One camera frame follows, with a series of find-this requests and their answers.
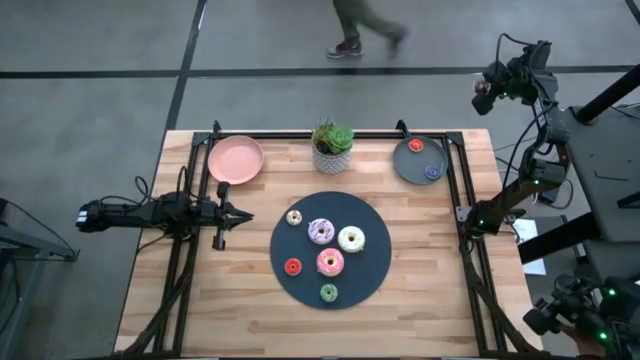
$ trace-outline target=red toy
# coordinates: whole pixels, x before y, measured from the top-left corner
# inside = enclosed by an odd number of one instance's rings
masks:
[[[409,141],[409,150],[413,152],[420,152],[424,148],[424,144],[420,139],[413,139]]]
[[[291,258],[284,264],[284,271],[289,276],[296,276],[302,271],[302,263],[296,258]]]

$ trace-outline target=potted plant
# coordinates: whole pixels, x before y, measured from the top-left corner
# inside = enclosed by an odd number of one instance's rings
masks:
[[[337,174],[349,165],[353,131],[331,122],[319,124],[311,136],[313,165],[325,174]]]

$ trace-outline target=pink frosted donut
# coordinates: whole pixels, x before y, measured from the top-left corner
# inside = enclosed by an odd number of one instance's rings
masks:
[[[344,268],[344,258],[337,249],[324,249],[318,254],[316,260],[318,271],[324,276],[336,276],[342,272]]]
[[[336,233],[331,221],[327,219],[315,219],[309,223],[307,229],[309,239],[316,244],[324,245],[333,239]]]

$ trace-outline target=white plant pot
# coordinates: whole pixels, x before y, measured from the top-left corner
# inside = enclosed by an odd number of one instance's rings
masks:
[[[311,143],[311,148],[313,149],[313,165],[322,173],[337,174],[349,166],[351,149],[338,155],[326,155],[318,151],[313,142]]]

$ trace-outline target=pink plate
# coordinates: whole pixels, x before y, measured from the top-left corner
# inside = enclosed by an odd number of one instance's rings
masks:
[[[231,185],[245,183],[260,172],[264,153],[248,136],[231,136],[215,144],[209,154],[209,172],[218,181]]]

